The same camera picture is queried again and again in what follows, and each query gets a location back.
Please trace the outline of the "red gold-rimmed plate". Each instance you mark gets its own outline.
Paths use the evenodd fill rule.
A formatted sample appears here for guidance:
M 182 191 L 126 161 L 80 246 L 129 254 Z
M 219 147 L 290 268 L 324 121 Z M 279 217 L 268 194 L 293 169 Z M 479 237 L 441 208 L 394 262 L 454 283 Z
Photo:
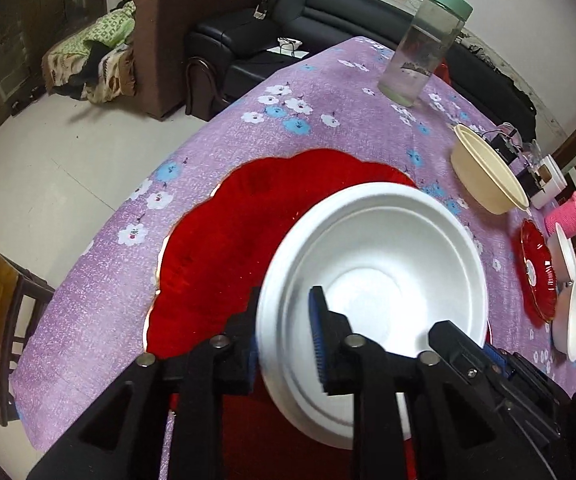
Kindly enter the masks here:
M 163 253 L 147 348 L 173 358 L 220 332 L 246 310 L 282 239 L 314 205 L 367 182 L 412 185 L 404 172 L 328 148 L 247 162 L 215 196 L 184 214 Z M 227 479 L 346 479 L 351 454 L 297 430 L 258 380 L 223 402 Z
M 535 325 L 548 324 L 555 317 L 557 278 L 546 239 L 534 221 L 524 219 L 512 238 L 516 273 L 523 307 Z

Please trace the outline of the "clear bottle green lid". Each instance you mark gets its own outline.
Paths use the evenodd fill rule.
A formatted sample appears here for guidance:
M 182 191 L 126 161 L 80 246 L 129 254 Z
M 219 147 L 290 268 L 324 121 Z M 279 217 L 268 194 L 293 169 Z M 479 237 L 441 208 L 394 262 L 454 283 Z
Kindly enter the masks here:
M 378 81 L 379 90 L 412 106 L 470 17 L 466 0 L 422 0 Z

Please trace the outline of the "small white foam bowl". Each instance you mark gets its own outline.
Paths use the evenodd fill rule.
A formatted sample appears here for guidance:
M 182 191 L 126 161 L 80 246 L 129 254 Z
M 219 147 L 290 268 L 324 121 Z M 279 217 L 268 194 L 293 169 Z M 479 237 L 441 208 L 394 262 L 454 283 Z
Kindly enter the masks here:
M 553 233 L 547 240 L 547 247 L 552 256 L 558 283 L 574 282 L 576 280 L 576 253 L 572 241 L 559 223 L 555 224 Z

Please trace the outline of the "large white foam bowl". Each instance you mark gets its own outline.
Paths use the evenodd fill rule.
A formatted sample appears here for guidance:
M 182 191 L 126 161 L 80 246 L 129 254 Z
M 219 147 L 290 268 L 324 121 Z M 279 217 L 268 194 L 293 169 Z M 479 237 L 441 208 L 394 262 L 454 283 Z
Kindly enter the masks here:
M 384 350 L 414 358 L 434 323 L 453 322 L 476 344 L 489 295 L 478 249 L 440 202 L 404 184 L 345 188 L 311 208 L 279 244 L 256 311 L 265 387 L 284 417 L 320 443 L 352 445 L 353 400 L 318 378 L 309 291 Z

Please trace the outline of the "black jar cork lid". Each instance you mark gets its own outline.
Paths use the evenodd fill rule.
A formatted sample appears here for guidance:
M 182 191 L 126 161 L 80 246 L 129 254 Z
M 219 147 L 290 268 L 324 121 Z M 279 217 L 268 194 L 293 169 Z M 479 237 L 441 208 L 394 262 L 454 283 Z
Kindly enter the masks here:
M 523 170 L 516 174 L 516 178 L 526 193 L 527 198 L 532 198 L 543 191 L 546 185 L 553 180 L 553 174 L 548 166 L 548 162 L 542 159 L 535 164 L 527 164 Z

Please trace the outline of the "black leather sofa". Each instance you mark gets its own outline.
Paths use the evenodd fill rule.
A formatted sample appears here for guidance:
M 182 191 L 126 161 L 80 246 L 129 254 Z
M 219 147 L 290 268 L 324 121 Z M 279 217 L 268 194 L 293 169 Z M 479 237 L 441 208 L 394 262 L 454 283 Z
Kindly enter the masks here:
M 210 120 L 294 64 L 275 50 L 282 38 L 300 41 L 308 56 L 356 36 L 394 49 L 412 19 L 380 0 L 261 0 L 256 8 L 205 18 L 185 36 L 186 112 Z M 517 127 L 523 140 L 535 140 L 536 109 L 509 76 L 462 44 L 450 47 L 445 62 L 451 86 L 479 112 Z

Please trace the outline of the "white plastic tub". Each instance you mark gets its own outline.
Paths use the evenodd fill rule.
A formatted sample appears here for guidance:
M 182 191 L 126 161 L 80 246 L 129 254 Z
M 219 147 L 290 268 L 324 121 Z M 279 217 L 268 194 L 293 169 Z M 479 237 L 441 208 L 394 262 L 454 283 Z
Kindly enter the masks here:
M 542 209 L 554 200 L 567 186 L 564 174 L 552 156 L 546 155 L 538 163 L 538 175 L 542 178 L 543 185 L 531 199 L 531 205 L 535 209 Z

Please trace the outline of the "purple floral tablecloth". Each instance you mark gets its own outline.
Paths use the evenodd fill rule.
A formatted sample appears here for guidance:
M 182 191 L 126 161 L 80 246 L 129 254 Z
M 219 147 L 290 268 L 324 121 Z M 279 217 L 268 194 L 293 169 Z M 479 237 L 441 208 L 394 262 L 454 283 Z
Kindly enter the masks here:
M 31 443 L 50 448 L 142 348 L 148 309 L 164 281 L 156 261 L 174 226 L 246 162 L 266 179 L 277 159 L 329 150 L 335 174 L 402 172 L 472 236 L 491 286 L 493 340 L 517 350 L 567 392 L 576 364 L 522 308 L 510 244 L 522 215 L 494 216 L 458 183 L 448 162 L 453 127 L 496 124 L 450 78 L 433 79 L 412 107 L 391 103 L 377 80 L 392 51 L 343 41 L 280 70 L 217 114 L 132 192 L 59 286 L 31 337 L 12 391 Z

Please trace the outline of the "green patterned blanket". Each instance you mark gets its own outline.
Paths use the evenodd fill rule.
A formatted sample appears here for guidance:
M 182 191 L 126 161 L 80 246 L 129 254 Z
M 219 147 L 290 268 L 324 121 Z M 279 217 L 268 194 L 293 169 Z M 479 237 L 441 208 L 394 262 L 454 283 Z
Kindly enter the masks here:
M 42 58 L 46 91 L 93 104 L 134 96 L 135 13 L 134 1 L 123 0 L 47 51 Z

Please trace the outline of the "beige plastic strainer bowl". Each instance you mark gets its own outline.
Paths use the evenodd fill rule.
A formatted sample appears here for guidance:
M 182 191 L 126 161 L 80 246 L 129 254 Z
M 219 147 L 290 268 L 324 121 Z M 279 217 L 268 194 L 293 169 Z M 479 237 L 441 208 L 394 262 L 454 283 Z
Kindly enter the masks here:
M 453 127 L 456 142 L 451 164 L 468 193 L 491 214 L 529 210 L 529 200 L 517 177 L 499 154 L 464 125 Z

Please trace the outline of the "black cylindrical motor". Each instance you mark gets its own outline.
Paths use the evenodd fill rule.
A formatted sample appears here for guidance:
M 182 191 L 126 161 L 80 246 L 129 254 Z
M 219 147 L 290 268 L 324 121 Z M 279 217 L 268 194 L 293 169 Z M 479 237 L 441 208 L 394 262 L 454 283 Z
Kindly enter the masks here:
M 510 165 L 519 157 L 522 151 L 522 137 L 519 131 L 509 122 L 503 122 L 495 129 L 487 132 L 484 137 L 497 155 Z

